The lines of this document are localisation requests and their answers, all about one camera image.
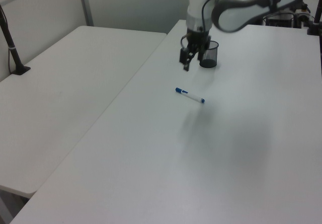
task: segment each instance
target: white table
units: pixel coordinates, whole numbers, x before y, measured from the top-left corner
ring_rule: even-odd
[[[31,197],[164,39],[79,27],[0,83],[0,189]]]
[[[185,72],[185,32],[179,21],[12,224],[320,223],[318,38],[212,29],[217,68]]]

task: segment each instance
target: gray floor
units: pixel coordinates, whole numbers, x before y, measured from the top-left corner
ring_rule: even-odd
[[[28,199],[0,190],[0,224],[9,224]]]

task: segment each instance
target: marker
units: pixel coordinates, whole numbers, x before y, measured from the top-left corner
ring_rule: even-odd
[[[205,103],[205,99],[201,98],[201,97],[197,97],[196,95],[193,95],[191,93],[188,93],[187,91],[184,91],[180,88],[176,88],[176,92],[179,92],[180,94],[183,94],[186,97],[189,97],[193,100],[196,100],[197,102],[201,102],[201,103]]]

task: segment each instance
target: mesh pen holder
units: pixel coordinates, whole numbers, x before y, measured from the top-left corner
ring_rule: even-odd
[[[210,41],[209,49],[204,53],[200,66],[204,68],[214,68],[217,65],[217,51],[219,44],[216,41]]]

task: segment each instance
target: cable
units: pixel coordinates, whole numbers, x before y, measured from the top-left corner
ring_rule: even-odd
[[[290,15],[293,15],[293,17],[295,15],[294,13],[277,13],[277,14],[272,14],[272,15],[268,15],[266,17],[263,17],[263,20],[274,17],[274,16],[284,15],[284,14],[290,14]]]
[[[204,9],[205,6],[207,5],[207,3],[209,3],[209,1],[211,0],[207,0],[203,6],[202,6],[202,10],[201,10],[201,17],[202,17],[202,26],[203,26],[203,32],[206,33],[206,24],[205,24],[205,18],[204,18]]]
[[[191,35],[191,33],[188,33],[188,34],[186,34],[186,35],[182,36],[181,41],[180,41],[182,48],[185,48],[185,47],[183,46],[182,41],[183,41],[185,38],[187,38],[188,36],[190,36],[190,35]]]
[[[8,49],[8,69],[9,69],[9,73],[11,73],[11,70],[10,70],[10,49]]]
[[[0,11],[1,11],[1,14],[3,15],[3,17],[5,18],[5,21],[6,21],[6,25],[8,26],[8,20],[7,20],[7,17],[4,13],[4,10],[2,9],[1,5],[0,5]]]

